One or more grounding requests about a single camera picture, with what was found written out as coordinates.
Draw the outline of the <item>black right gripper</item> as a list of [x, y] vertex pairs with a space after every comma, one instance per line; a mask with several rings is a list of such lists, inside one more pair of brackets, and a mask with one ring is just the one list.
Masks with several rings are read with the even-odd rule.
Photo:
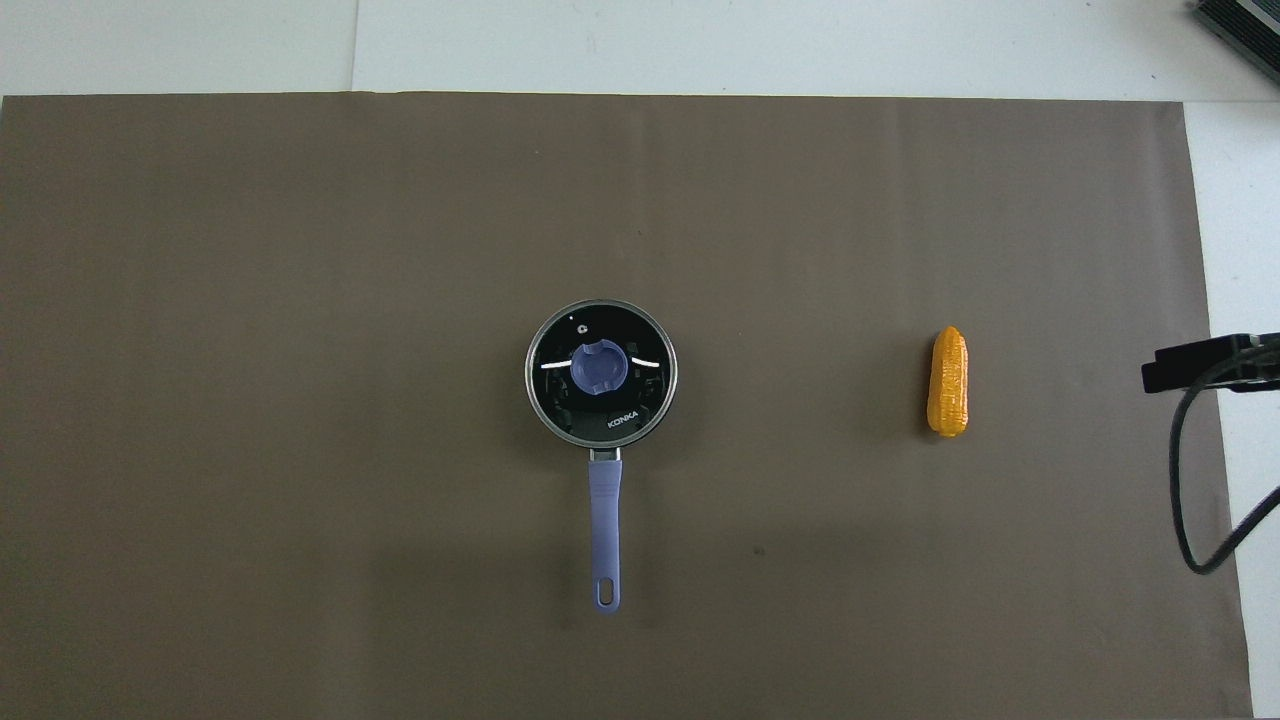
[[1175, 345], [1155, 352], [1155, 360], [1142, 365], [1142, 384], [1148, 395], [1188, 389], [1207, 370], [1221, 363], [1235, 363], [1233, 369], [1219, 373], [1207, 383], [1210, 389], [1235, 393], [1275, 391], [1279, 387], [1277, 355], [1240, 356], [1251, 350], [1275, 345], [1279, 333], [1221, 334], [1213, 338]]

